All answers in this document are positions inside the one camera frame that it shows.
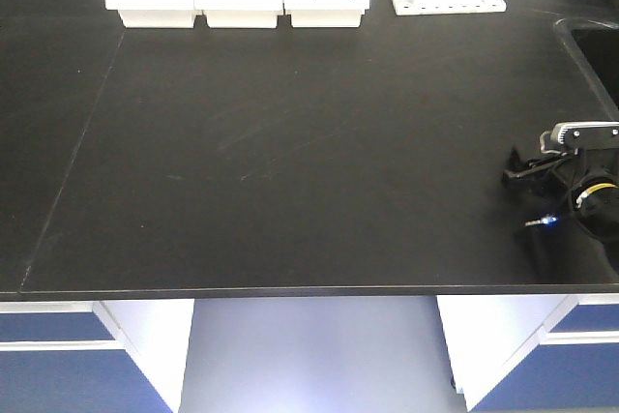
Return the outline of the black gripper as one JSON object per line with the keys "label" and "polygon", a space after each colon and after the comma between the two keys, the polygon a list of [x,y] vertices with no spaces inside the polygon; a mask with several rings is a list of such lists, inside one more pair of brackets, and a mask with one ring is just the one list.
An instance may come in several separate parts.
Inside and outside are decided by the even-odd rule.
{"label": "black gripper", "polygon": [[579,149],[523,160],[517,148],[513,147],[501,182],[504,187],[534,184],[531,192],[540,198],[552,200],[552,211],[567,213],[575,209],[574,191],[583,177],[582,162],[583,155]]}

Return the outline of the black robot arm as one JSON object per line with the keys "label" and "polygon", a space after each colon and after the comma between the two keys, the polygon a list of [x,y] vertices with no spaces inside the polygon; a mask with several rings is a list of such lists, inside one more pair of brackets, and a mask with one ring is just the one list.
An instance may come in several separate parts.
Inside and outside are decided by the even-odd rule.
{"label": "black robot arm", "polygon": [[501,182],[533,204],[516,240],[541,275],[618,281],[616,149],[576,148],[528,160],[513,149]]}

